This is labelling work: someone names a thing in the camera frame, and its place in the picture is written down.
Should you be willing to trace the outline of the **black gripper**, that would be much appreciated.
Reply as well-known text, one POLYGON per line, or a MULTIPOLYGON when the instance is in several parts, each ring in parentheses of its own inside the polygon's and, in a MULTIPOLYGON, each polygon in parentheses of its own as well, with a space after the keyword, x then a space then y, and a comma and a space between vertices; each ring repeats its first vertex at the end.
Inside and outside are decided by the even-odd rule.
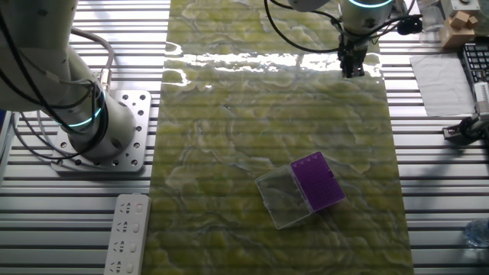
POLYGON ((368 51, 368 40, 339 37, 338 59, 345 78, 364 76, 363 62, 368 51))

